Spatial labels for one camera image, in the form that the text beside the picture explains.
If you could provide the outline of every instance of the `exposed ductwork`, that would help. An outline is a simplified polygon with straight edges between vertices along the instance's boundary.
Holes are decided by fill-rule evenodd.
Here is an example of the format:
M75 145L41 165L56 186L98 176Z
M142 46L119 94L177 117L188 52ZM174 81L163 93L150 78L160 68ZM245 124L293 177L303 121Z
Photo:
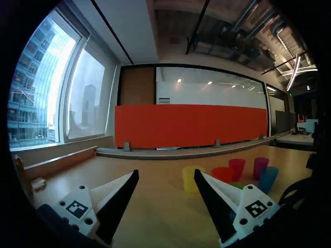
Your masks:
M285 50L288 52L288 54L291 56L291 58L294 58L294 54L290 50L290 48L285 44L285 42L279 37L279 34L281 31L283 31L285 28L285 22L280 21L278 22L272 29L272 34L279 40L279 42L283 45Z
M276 17L276 12L270 10L263 19L252 29L252 31L246 36L245 40L252 40L262 29L264 29L269 23Z
M257 0L252 0L252 2L250 2L247 5L247 8L244 9L244 11L242 12L242 14L240 15L240 18L237 20L237 23L233 26L233 28L231 29L232 32L238 32L238 30L240 29L240 27L242 26L242 24L252 15L252 13L256 10L259 1Z

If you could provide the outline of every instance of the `white ceiling soffit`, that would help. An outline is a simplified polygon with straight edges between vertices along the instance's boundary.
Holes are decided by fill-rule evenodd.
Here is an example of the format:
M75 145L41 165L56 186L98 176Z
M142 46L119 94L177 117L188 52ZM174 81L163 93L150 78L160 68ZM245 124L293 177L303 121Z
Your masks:
M101 16L93 6L90 0L72 0L76 7L83 14L95 32L108 44L115 56L125 64L130 64L129 59L123 52L120 45L115 40L114 36L109 31L107 25L102 20Z
M158 62L146 0L96 0L133 63Z

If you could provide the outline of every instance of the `red-orange wall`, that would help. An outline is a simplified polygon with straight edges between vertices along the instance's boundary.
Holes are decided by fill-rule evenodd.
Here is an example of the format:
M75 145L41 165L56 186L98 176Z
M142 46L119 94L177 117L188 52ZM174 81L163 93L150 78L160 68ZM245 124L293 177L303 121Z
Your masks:
M115 144L132 148L189 147L258 138L265 109L219 105L126 105L115 108Z

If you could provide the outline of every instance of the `metal pipe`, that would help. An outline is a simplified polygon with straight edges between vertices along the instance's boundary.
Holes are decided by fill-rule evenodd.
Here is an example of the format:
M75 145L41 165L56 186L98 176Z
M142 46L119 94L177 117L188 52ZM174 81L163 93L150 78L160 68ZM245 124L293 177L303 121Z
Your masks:
M280 43L283 45L283 47L285 48L285 50L288 52L288 54L291 56L291 58L294 58L294 54L292 53L291 49L285 44L285 42L279 37L279 34L281 31L283 31L284 28L281 28L278 32L277 32L277 38L280 41Z
M309 56L308 56L307 53L305 53L305 58L306 58L307 64L312 65L312 62L310 61Z
M253 30L250 32L250 34L247 35L245 40L251 40L253 39L262 29L264 29L272 20L275 18L274 15L276 14L275 11L271 10L269 13L267 13L263 20L257 24Z
M247 16L249 14L251 15L255 11L255 9L257 8L258 5L259 4L257 3L257 0L253 0L251 3L249 3L248 7L246 8L246 10L244 10L243 14L238 19L237 23L234 25L234 27L231 29L231 31L237 32L239 30L239 28L241 27L241 25L243 24L243 22L247 20L247 18L248 18Z

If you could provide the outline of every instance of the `pink cup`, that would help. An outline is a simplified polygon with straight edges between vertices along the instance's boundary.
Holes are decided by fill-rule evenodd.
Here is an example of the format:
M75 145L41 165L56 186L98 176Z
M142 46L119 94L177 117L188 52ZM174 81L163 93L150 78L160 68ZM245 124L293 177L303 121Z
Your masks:
M241 174L244 170L245 166L245 160L241 158L235 158L229 160L229 168L232 168L234 170L232 182L238 182L239 179L241 178Z
M266 157L257 157L256 159L254 159L254 171L253 171L253 178L255 180L259 180L260 179L260 173L261 170L264 167L267 167L269 163L269 159Z

